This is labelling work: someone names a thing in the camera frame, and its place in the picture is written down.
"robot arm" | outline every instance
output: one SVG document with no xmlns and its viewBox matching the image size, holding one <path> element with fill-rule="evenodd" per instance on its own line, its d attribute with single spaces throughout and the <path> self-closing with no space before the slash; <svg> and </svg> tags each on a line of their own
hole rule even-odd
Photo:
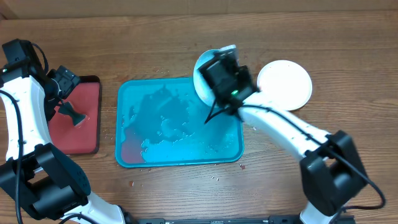
<svg viewBox="0 0 398 224">
<path fill-rule="evenodd" d="M 84 171 L 51 141 L 47 121 L 55 114 L 60 100 L 67 98 L 80 78 L 61 66 L 48 74 L 26 40 L 4 44 L 9 62 L 0 71 L 0 90 L 10 94 L 20 108 L 23 156 L 19 158 L 17 115 L 13 102 L 1 95 L 7 114 L 9 147 L 6 163 L 0 166 L 0 186 L 13 199 L 16 196 L 16 166 L 21 161 L 19 180 L 20 206 L 34 219 L 66 219 L 80 214 L 95 223 L 134 223 L 131 215 L 111 205 L 91 191 Z M 29 182 L 36 172 L 46 171 L 48 177 L 34 184 Z M 78 223 L 89 223 L 80 217 Z"/>
<path fill-rule="evenodd" d="M 343 131 L 330 134 L 278 109 L 252 84 L 248 68 L 238 65 L 234 46 L 220 49 L 199 71 L 205 83 L 195 88 L 204 88 L 201 92 L 211 90 L 206 97 L 214 95 L 223 111 L 237 113 L 244 122 L 264 131 L 299 162 L 309 201 L 300 214 L 302 223 L 329 223 L 366 186 L 367 181 L 342 161 L 336 160 L 330 167 L 325 164 L 325 160 L 338 154 L 366 177 L 352 138 Z"/>
</svg>

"water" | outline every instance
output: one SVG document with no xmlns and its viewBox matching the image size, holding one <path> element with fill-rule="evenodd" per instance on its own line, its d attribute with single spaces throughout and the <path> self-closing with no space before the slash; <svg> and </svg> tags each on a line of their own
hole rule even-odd
<svg viewBox="0 0 398 224">
<path fill-rule="evenodd" d="M 127 103 L 121 116 L 123 162 L 180 164 L 239 158 L 243 150 L 240 122 L 221 114 L 204 125 L 210 108 L 196 96 L 188 79 L 176 80 L 186 81 L 172 85 L 173 88 L 163 84 L 132 86 L 126 90 Z"/>
</svg>

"red mat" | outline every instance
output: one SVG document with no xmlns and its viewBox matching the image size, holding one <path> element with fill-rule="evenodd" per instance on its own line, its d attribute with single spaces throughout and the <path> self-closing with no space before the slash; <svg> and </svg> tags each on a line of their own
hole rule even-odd
<svg viewBox="0 0 398 224">
<path fill-rule="evenodd" d="M 77 126 L 71 117 L 58 113 L 49 122 L 49 131 L 55 147 L 65 154 L 92 153 L 98 150 L 98 99 L 100 83 L 80 83 L 64 102 L 70 102 L 77 113 L 86 118 Z"/>
</svg>

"black cable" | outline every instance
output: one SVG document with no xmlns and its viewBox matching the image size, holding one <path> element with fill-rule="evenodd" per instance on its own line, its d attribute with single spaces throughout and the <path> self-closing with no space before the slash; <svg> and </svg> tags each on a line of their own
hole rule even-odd
<svg viewBox="0 0 398 224">
<path fill-rule="evenodd" d="M 300 128 L 299 126 L 297 126 L 295 123 L 293 123 L 291 120 L 289 120 L 288 118 L 286 118 L 284 115 L 282 115 L 281 113 L 279 113 L 278 111 L 273 110 L 270 107 L 265 107 L 265 106 L 258 106 L 258 105 L 242 105 L 241 107 L 246 107 L 246 108 L 257 108 L 257 109 L 262 109 L 262 110 L 266 110 L 267 112 L 271 112 L 274 113 L 275 115 L 277 115 L 278 117 L 282 118 L 284 121 L 288 122 L 290 125 L 292 125 L 295 129 L 297 129 L 298 131 L 300 131 L 303 135 L 305 135 L 309 140 L 313 141 L 314 143 L 318 144 L 319 146 L 322 145 L 322 143 L 318 140 L 316 140 L 311 134 L 305 132 L 302 128 Z M 222 110 L 219 110 L 218 112 L 216 112 L 215 114 L 211 114 L 213 112 L 213 110 L 210 111 L 210 114 L 208 115 L 208 119 L 206 119 L 206 122 L 209 122 L 209 120 L 211 120 L 212 118 L 214 118 L 215 116 L 221 114 L 222 112 L 228 111 L 230 110 L 229 108 L 225 108 Z M 339 216 L 341 215 L 342 212 L 346 212 L 349 209 L 361 209 L 361 210 L 376 210 L 376 209 L 381 209 L 386 205 L 386 198 L 383 194 L 383 192 L 381 191 L 381 189 L 373 182 L 371 181 L 371 179 L 369 179 L 368 177 L 366 177 L 361 171 L 359 171 L 357 168 L 355 168 L 355 166 L 353 166 L 351 163 L 349 163 L 346 159 L 344 159 L 343 157 L 341 157 L 339 154 L 333 152 L 331 149 L 327 149 L 329 154 L 331 154 L 333 157 L 335 157 L 338 161 L 340 161 L 341 163 L 343 163 L 346 167 L 350 168 L 353 172 L 357 173 L 366 183 L 368 183 L 370 186 L 373 187 L 373 189 L 379 194 L 380 199 L 381 199 L 381 203 L 379 205 L 375 205 L 375 206 L 359 206 L 359 205 L 353 205 L 353 206 L 347 206 L 347 207 L 342 207 L 339 212 L 335 215 L 335 217 L 332 219 L 331 223 L 333 223 L 335 220 L 337 220 L 339 218 Z"/>
<path fill-rule="evenodd" d="M 22 215 L 21 215 L 21 206 L 19 203 L 19 194 L 20 194 L 20 187 L 19 187 L 19 182 L 21 179 L 21 168 L 22 168 L 22 156 L 24 155 L 24 136 L 22 133 L 22 119 L 21 119 L 21 112 L 19 111 L 18 104 L 14 97 L 12 97 L 9 93 L 0 90 L 0 93 L 3 95 L 7 96 L 12 104 L 15 107 L 15 112 L 17 114 L 17 123 L 18 123 L 18 143 L 19 143 L 19 153 L 18 153 L 18 159 L 17 159 L 17 170 L 16 170 L 16 183 L 15 183 L 15 210 L 17 213 L 17 220 L 18 224 L 23 224 L 22 221 Z"/>
<path fill-rule="evenodd" d="M 218 111 L 218 112 L 216 113 L 216 115 L 212 114 L 212 113 L 213 113 L 213 110 L 214 110 L 214 108 L 216 107 L 216 104 L 217 104 L 217 102 L 216 102 L 216 100 L 214 100 L 214 102 L 213 102 L 213 106 L 211 106 L 211 109 L 210 109 L 209 115 L 207 115 L 207 118 L 206 118 L 205 124 L 206 124 L 207 122 L 209 122 L 209 120 L 211 120 L 212 118 L 214 118 L 215 116 L 217 116 L 218 114 L 220 114 L 220 113 L 224 112 L 223 110 L 221 110 L 221 112 L 220 112 L 220 111 Z"/>
<path fill-rule="evenodd" d="M 91 224 L 97 224 L 96 221 L 94 221 L 94 220 L 92 220 L 91 218 L 88 218 L 87 216 L 82 215 L 82 214 L 80 214 L 80 213 L 73 214 L 73 215 L 70 215 L 70 216 L 64 218 L 62 221 L 60 221 L 59 224 L 64 224 L 64 223 L 66 223 L 66 222 L 67 222 L 69 219 L 71 219 L 71 218 L 83 219 L 83 220 L 88 221 L 88 222 L 91 223 Z"/>
<path fill-rule="evenodd" d="M 31 43 L 33 46 L 35 46 L 43 55 L 43 61 L 44 61 L 44 74 L 46 75 L 47 72 L 49 72 L 49 62 L 47 61 L 47 58 L 45 57 L 44 51 L 35 43 Z"/>
</svg>

